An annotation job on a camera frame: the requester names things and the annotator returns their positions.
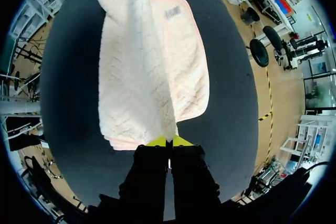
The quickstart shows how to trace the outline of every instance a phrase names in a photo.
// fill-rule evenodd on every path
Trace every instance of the yellow black tape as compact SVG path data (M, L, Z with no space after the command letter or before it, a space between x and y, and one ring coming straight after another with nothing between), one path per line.
M273 101L272 101L272 90L271 90L271 82L269 80L269 74L268 70L266 69L266 75L267 75L267 81L268 81L268 90L269 90L269 97L270 97L270 103L271 103L271 111L270 111L270 116L271 116L271 131L270 131L270 136L269 136L269 143L268 143L268 151L267 151L267 157L266 157L266 164L269 162L269 156L271 152L271 144L272 144L272 134L273 134Z
M261 118L258 119L259 122L265 120L267 117L269 117L272 114L272 112L268 112L266 115L262 116Z

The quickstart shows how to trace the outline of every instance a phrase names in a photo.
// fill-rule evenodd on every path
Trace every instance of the black table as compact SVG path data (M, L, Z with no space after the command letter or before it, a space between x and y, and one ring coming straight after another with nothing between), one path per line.
M187 0L204 43L210 78L206 112L178 123L201 144L222 201L248 187L258 147L258 104L245 45L221 0ZM98 62L104 10L97 0L66 0L44 51L41 113L46 140L73 192L85 205L118 197L133 151L112 154L99 129ZM173 213L172 180L166 206Z

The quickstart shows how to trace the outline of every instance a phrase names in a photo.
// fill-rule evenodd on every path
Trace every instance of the folded towel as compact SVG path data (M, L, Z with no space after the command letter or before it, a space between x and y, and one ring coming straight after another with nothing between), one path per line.
M115 150L134 150L204 113L205 51L186 0L98 0L106 11L99 123Z

